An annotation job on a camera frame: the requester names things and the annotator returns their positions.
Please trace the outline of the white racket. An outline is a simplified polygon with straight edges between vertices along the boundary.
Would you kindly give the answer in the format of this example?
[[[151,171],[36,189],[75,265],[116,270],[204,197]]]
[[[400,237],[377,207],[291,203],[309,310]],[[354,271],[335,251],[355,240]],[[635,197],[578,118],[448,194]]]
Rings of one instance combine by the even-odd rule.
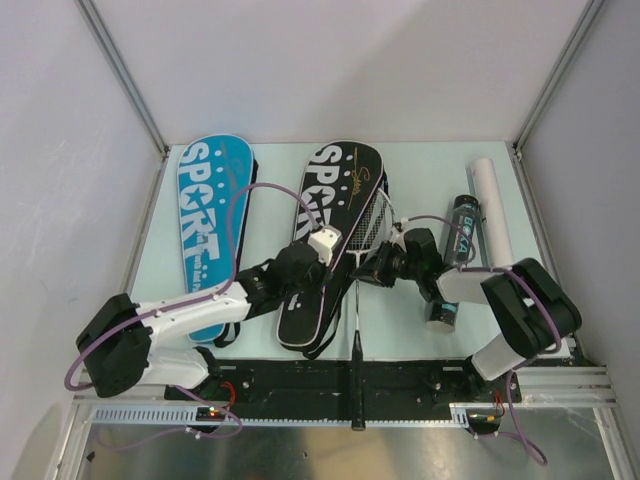
[[[360,219],[355,233],[347,246],[347,253],[354,257],[355,269],[363,260],[375,252],[389,236],[390,224],[394,222],[394,208],[384,188],[380,187],[367,210]],[[351,429],[356,432],[366,429],[364,411],[364,352],[361,339],[360,280],[355,282],[354,336],[350,360],[350,418]]]

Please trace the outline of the black shuttlecock tube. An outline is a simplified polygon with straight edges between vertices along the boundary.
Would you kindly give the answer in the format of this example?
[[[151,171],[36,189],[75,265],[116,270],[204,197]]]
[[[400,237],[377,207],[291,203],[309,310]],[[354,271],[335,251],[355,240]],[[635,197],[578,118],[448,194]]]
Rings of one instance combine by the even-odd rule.
[[[452,226],[449,227],[443,252],[446,265],[458,266],[469,260],[478,210],[479,201],[472,195],[459,195],[454,199],[449,219]],[[426,321],[427,328],[437,334],[453,333],[458,311],[457,303],[433,302]]]

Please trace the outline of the black racket bag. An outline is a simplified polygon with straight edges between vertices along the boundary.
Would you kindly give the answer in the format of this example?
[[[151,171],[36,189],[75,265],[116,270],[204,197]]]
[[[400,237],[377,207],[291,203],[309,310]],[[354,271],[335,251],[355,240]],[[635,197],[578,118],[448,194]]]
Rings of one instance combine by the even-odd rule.
[[[387,191],[388,182],[382,155],[373,146],[333,141],[311,155],[300,196],[316,222],[338,230],[342,241],[334,251],[330,279],[324,286],[296,292],[282,304],[276,336],[285,349],[314,360],[335,337],[342,300],[353,283],[356,265],[348,242],[356,238],[379,190]]]

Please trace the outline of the white shuttlecock tube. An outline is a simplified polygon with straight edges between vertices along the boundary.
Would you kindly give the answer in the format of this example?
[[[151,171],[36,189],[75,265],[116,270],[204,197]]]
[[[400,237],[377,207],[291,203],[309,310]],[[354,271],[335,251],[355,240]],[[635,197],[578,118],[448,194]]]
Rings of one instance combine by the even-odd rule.
[[[479,201],[480,226],[487,262],[508,267],[514,254],[494,162],[481,157],[468,170],[472,194]]]

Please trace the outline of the blue racket bag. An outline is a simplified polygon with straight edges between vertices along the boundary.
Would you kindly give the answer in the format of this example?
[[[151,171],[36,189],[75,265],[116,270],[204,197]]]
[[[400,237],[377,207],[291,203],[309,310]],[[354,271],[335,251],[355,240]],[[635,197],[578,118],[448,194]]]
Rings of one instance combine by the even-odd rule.
[[[202,137],[182,152],[177,167],[180,238],[185,286],[189,293],[228,280],[230,245],[241,255],[249,208],[248,192],[236,201],[232,221],[228,207],[240,189],[257,179],[259,165],[244,139],[220,134]]]

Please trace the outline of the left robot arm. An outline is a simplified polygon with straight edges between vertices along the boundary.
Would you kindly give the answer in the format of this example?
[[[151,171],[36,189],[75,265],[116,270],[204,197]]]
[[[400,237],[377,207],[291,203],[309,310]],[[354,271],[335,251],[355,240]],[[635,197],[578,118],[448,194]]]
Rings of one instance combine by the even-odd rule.
[[[213,356],[169,342],[209,326],[235,324],[277,310],[299,292],[319,290],[330,274],[334,249],[296,241],[278,255],[239,272],[227,287],[214,287],[149,305],[126,293],[109,298],[76,339],[78,361],[100,398],[120,395],[139,384],[173,385],[201,399],[214,397],[222,376]]]

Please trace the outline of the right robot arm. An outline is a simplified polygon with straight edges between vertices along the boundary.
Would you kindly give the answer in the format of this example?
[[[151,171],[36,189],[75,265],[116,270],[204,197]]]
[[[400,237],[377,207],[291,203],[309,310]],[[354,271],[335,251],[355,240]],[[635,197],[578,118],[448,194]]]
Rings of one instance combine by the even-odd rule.
[[[464,393],[476,401],[497,390],[498,377],[559,347],[582,326],[577,306],[537,260],[493,268],[447,265],[428,228],[380,242],[354,277],[383,288],[398,279],[412,281],[431,303],[490,307],[500,333],[466,360],[468,371],[461,378]]]

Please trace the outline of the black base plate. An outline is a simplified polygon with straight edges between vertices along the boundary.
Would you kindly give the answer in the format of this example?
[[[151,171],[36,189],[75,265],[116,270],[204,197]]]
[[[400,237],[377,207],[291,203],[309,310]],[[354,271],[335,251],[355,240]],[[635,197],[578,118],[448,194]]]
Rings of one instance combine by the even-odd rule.
[[[463,360],[364,362],[367,422],[449,420],[454,403],[522,400],[516,377],[482,384]],[[218,360],[199,397],[226,403],[241,419],[336,421],[350,418],[348,360]]]

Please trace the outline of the aluminium rail right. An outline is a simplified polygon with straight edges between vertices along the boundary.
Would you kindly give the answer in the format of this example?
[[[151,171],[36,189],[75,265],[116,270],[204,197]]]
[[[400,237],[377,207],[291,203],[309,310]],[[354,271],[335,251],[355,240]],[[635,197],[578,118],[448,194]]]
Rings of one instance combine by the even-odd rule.
[[[507,141],[505,146],[510,157],[510,162],[523,198],[529,223],[541,256],[541,263],[574,302],[574,304],[578,305],[576,298],[570,294],[567,282],[562,278],[561,271],[555,259],[550,242],[549,229],[547,228],[546,221],[542,215],[542,210],[534,192],[530,176],[526,171],[523,153],[516,148],[513,142]],[[541,356],[531,364],[531,367],[569,368],[574,370],[582,367],[603,368],[604,372],[607,373],[607,365],[594,360],[594,358],[587,352],[580,335],[581,331],[578,330],[576,333],[570,334],[565,338],[569,348],[568,356],[558,358],[551,357],[549,355]]]

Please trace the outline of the aluminium frame post right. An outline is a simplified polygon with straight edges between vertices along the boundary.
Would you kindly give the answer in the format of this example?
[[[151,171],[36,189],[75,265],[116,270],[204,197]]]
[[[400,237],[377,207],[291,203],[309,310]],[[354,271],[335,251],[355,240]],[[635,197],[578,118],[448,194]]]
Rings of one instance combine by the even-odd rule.
[[[512,142],[515,152],[521,152],[527,144],[608,4],[609,1],[606,0],[590,0],[586,2],[541,91]]]

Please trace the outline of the aluminium frame post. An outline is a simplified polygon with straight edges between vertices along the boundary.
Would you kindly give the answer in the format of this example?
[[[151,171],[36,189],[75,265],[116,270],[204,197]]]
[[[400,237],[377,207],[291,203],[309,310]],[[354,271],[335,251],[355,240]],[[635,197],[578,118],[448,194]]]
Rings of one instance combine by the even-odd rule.
[[[515,152],[521,152],[527,144],[608,4],[609,1],[606,0],[590,0],[586,2],[541,91],[512,142]]]
[[[96,3],[92,0],[76,0],[74,4],[93,35],[98,48],[154,149],[161,159],[165,158],[169,147]]]

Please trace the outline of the aluminium frame post left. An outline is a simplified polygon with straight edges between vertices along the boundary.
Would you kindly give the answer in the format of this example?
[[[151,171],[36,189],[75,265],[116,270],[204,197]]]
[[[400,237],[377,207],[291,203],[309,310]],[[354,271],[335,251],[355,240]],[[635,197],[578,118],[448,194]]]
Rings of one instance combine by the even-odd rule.
[[[96,3],[92,0],[76,0],[74,4],[93,35],[98,48],[154,149],[161,159],[165,158],[169,147]]]

